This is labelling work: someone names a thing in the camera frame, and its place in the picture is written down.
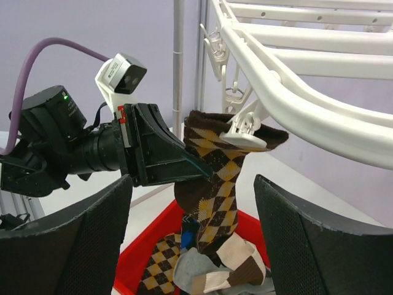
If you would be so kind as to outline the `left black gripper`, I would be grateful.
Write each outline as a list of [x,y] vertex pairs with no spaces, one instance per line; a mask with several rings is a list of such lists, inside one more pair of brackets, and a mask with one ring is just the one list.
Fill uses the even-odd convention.
[[212,176],[212,168],[169,131],[156,104],[120,105],[115,116],[120,171],[135,187]]

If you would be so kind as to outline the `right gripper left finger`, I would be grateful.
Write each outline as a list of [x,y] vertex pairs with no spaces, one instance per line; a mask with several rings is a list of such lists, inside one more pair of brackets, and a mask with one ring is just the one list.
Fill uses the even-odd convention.
[[1,294],[110,294],[128,222],[126,175],[60,211],[1,231]]

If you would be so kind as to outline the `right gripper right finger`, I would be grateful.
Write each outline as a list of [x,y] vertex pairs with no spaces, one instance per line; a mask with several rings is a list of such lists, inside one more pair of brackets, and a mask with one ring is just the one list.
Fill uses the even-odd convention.
[[255,201],[276,294],[392,294],[392,229],[344,217],[262,175]]

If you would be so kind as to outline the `black blue sock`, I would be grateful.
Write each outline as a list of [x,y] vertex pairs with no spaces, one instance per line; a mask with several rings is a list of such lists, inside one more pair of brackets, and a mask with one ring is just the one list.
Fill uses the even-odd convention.
[[181,225],[181,250],[189,250],[197,247],[197,233],[200,225],[187,214],[182,215]]

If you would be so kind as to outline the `grey striped sock front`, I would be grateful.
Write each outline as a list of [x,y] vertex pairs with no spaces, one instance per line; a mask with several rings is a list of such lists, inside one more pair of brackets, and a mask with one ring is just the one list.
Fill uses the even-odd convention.
[[[174,284],[183,292],[191,294],[192,279],[216,271],[229,271],[225,266],[217,267],[209,257],[196,248],[182,251],[173,273]],[[272,278],[266,278],[261,286],[250,284],[210,292],[209,294],[276,294]]]

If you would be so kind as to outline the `white clip sock hanger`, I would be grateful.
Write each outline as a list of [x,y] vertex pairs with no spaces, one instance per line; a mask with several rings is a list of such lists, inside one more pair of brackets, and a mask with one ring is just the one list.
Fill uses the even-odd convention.
[[222,140],[263,149],[267,117],[303,140],[356,162],[392,168],[392,116],[342,103],[302,76],[392,79],[391,1],[213,1],[204,44],[218,81],[230,57],[248,86],[222,87],[231,112]]

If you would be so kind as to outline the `beige brown striped sock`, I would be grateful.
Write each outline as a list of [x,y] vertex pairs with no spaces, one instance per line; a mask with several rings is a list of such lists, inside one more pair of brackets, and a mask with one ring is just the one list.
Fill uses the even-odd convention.
[[191,294],[207,294],[246,284],[261,286],[267,270],[257,247],[234,233],[216,251],[224,267],[192,279]]

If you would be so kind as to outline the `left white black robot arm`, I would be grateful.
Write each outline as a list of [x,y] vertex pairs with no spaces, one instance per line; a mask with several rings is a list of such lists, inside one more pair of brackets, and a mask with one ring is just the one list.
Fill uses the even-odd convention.
[[69,175],[88,180],[119,171],[145,187],[213,174],[170,132],[156,104],[123,104],[113,121],[89,126],[62,85],[23,101],[17,135],[14,150],[1,157],[1,189],[29,197],[68,189]]

